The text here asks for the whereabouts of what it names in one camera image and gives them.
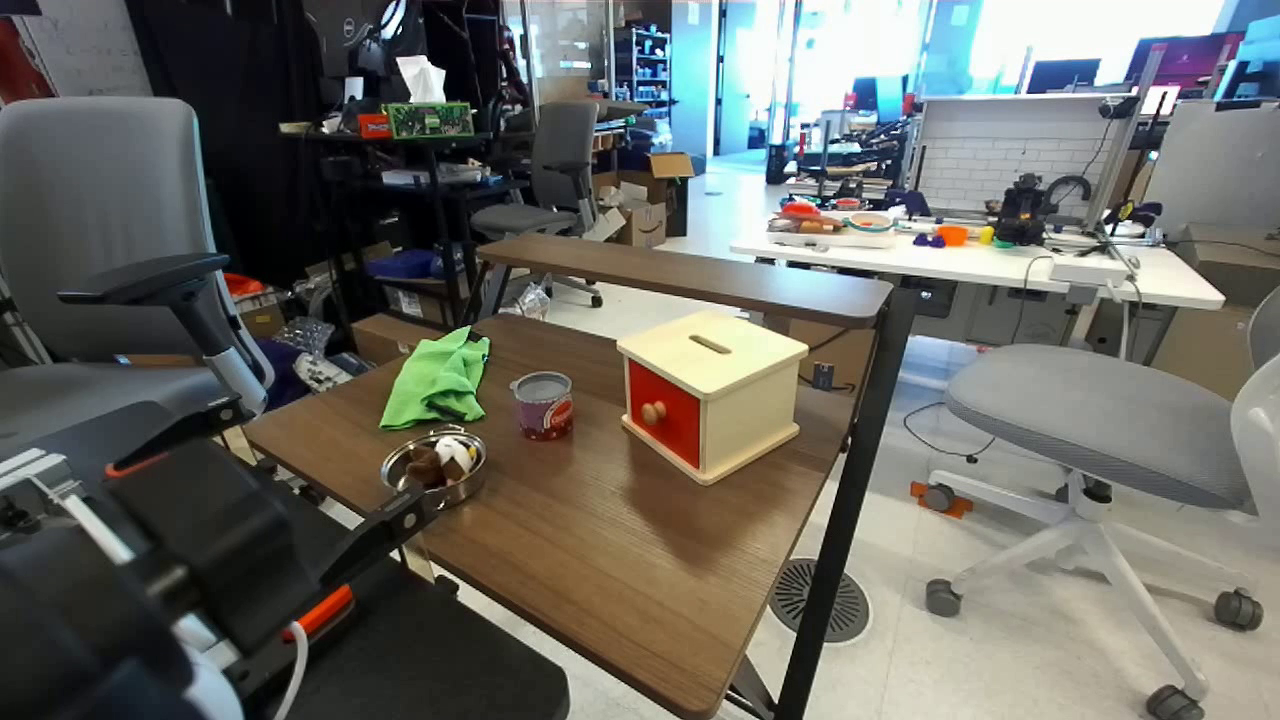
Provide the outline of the black metal shelf rack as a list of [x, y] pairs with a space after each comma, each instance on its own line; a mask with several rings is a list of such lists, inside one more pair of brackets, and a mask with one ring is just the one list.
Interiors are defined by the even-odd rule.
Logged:
[[425, 301], [428, 328], [482, 314], [482, 261], [468, 218], [510, 193], [493, 169], [502, 142], [464, 99], [344, 107], [325, 125], [290, 122], [282, 142], [318, 172], [334, 249], [325, 267], [348, 315], [405, 315]]

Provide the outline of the green cloth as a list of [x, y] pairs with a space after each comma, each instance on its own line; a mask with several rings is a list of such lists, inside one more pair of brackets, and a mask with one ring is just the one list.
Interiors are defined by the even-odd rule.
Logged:
[[488, 339], [471, 328], [455, 328], [438, 339], [420, 339], [399, 364], [379, 424], [476, 424], [485, 415], [482, 383], [488, 372]]

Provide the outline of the white work desk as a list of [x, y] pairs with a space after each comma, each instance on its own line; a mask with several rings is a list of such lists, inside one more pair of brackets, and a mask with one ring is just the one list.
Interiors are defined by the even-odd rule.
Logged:
[[1226, 292], [1170, 249], [1041, 249], [1041, 244], [979, 244], [960, 249], [920, 244], [908, 227], [887, 231], [763, 231], [740, 244], [745, 257], [847, 267], [867, 276], [950, 282], [1024, 292], [1098, 292], [1112, 305], [1156, 305], [1215, 314]]

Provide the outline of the wooden box with red drawer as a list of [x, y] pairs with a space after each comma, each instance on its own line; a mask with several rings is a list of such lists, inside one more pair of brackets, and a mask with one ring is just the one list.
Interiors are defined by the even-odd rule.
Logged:
[[682, 315], [619, 339], [619, 424], [698, 484], [787, 446], [810, 347], [726, 314]]

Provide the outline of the white pegboard panel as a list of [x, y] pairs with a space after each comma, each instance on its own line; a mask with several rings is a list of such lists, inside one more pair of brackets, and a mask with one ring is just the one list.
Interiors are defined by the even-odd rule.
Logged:
[[950, 97], [912, 118], [900, 186], [938, 211], [979, 211], [1022, 178], [1085, 178], [1089, 195], [1070, 211], [1098, 211], [1133, 142], [1129, 93]]

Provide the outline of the steel pot with plush toy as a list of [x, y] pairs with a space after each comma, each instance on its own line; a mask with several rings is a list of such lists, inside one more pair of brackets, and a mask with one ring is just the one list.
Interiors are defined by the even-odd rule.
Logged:
[[425, 492], [438, 492], [448, 504], [464, 504], [485, 487], [482, 479], [485, 464], [488, 464], [485, 442], [459, 424], [445, 424], [387, 454], [379, 461], [379, 479], [391, 492], [420, 484]]

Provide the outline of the grey swivel chair white base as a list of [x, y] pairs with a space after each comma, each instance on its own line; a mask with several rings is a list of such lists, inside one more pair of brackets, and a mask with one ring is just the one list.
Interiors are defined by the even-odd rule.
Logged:
[[1038, 501], [999, 484], [938, 467], [930, 487], [946, 501], [964, 492], [1041, 522], [1029, 540], [926, 585], [932, 618], [955, 618], [964, 593], [1056, 552], [1085, 552], [1125, 596], [1129, 613], [1181, 673], [1143, 699], [1153, 720], [1203, 720], [1210, 684], [1159, 618], [1153, 593], [1118, 540], [1181, 558], [1226, 580], [1226, 568], [1159, 535], [1112, 522], [1112, 487], [1136, 487], [1197, 507], [1280, 516], [1280, 288], [1250, 315], [1254, 377], [1232, 399], [1172, 372], [1065, 343], [1003, 343], [954, 377], [946, 407], [1065, 467], [1065, 496]]

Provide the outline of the small purple tin can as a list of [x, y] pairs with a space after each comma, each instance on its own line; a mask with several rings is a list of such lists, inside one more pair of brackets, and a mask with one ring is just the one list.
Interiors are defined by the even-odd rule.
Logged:
[[573, 429], [573, 382], [566, 372], [524, 372], [510, 392], [524, 435], [562, 442]]

